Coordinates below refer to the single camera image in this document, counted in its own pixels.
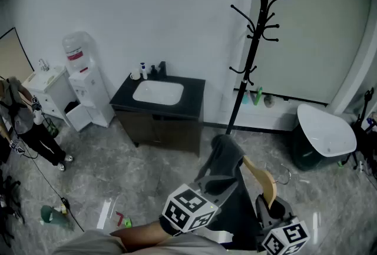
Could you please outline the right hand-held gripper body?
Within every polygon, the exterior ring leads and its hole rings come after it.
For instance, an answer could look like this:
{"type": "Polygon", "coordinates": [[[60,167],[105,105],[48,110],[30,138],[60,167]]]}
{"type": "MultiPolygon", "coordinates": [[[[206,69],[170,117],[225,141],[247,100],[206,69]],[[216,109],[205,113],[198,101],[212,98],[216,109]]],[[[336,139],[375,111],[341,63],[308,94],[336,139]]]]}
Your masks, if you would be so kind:
{"type": "Polygon", "coordinates": [[[289,203],[276,197],[268,207],[262,195],[256,199],[257,220],[261,231],[256,236],[257,251],[268,254],[296,254],[310,240],[304,221],[293,214],[289,203]]]}

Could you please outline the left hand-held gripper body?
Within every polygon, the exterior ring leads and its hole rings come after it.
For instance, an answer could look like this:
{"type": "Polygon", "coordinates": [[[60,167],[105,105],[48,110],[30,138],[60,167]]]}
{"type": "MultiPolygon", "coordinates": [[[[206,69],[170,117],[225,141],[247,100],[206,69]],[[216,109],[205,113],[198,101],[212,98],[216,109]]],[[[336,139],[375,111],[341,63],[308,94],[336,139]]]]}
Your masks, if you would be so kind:
{"type": "Polygon", "coordinates": [[[221,213],[237,186],[238,180],[227,175],[207,175],[182,184],[168,196],[162,216],[182,233],[205,227],[221,213]]]}

